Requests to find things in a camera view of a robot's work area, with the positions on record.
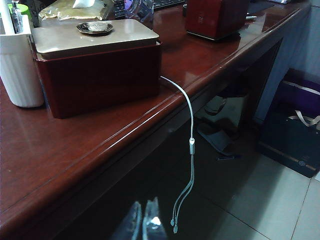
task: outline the tissue box lid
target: tissue box lid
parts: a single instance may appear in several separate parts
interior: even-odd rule
[[[38,58],[50,60],[157,44],[159,35],[137,20],[106,22],[113,25],[113,30],[104,36],[83,34],[77,23],[34,28],[32,36]]]

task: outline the white cable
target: white cable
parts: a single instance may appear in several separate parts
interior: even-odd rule
[[[190,146],[190,155],[191,155],[191,160],[190,160],[190,168],[191,168],[191,173],[190,173],[190,180],[188,182],[188,184],[185,186],[185,188],[182,190],[182,192],[180,193],[180,195],[178,196],[178,198],[175,200],[173,209],[172,209],[172,219],[171,219],[171,225],[173,226],[173,232],[176,234],[178,232],[178,218],[179,218],[179,212],[180,212],[180,208],[184,202],[184,200],[186,199],[186,197],[189,195],[189,193],[191,192],[194,183],[195,183],[195,164],[194,164],[194,154],[195,154],[195,139],[194,139],[194,114],[193,114],[193,109],[191,106],[191,102],[190,99],[187,95],[187,93],[183,90],[182,87],[180,87],[178,84],[176,84],[175,82],[171,81],[170,79],[164,77],[164,76],[160,76],[161,78],[163,78],[164,80],[168,81],[169,83],[171,83],[172,85],[176,86],[184,95],[188,106],[189,106],[189,110],[190,110],[190,116],[191,116],[191,128],[190,128],[190,139],[189,139],[189,146]],[[180,198],[183,196],[183,198],[181,199],[179,206],[177,208],[177,204],[180,200]]]
[[[192,110],[192,106],[191,106],[191,102],[190,99],[188,97],[188,95],[186,94],[185,90],[183,90],[182,87],[180,87],[178,84],[176,84],[175,82],[171,81],[170,79],[164,77],[164,76],[160,76],[160,78],[163,78],[164,80],[167,80],[169,83],[175,85],[184,95],[186,102],[189,105],[189,109],[190,109],[190,116],[191,116],[191,131],[190,131],[190,138],[193,139],[194,138],[194,112]]]
[[[174,225],[174,228],[173,228],[173,232],[176,234],[178,232],[178,218],[179,218],[179,212],[180,212],[180,208],[182,206],[182,203],[184,202],[184,200],[186,199],[186,197],[189,195],[189,193],[191,192],[193,186],[194,186],[194,183],[195,183],[195,165],[194,165],[194,155],[191,155],[191,175],[193,176],[192,178],[192,183],[191,183],[191,186],[189,188],[189,191],[184,195],[184,197],[182,198],[180,204],[179,204],[179,207],[178,207],[178,211],[176,213],[176,216],[175,216],[175,225]]]

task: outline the bottle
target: bottle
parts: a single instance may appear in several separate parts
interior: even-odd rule
[[[124,0],[126,19],[136,19],[151,30],[154,24],[154,0]]]

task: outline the purple bag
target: purple bag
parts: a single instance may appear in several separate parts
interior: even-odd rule
[[[304,116],[315,118],[320,115],[320,77],[289,69],[280,82],[269,112],[278,106],[287,105]]]

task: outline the pen holder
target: pen holder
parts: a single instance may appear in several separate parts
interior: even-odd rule
[[[23,32],[0,34],[0,77],[11,102],[23,108],[39,107],[44,97],[30,47],[30,25],[22,16]]]

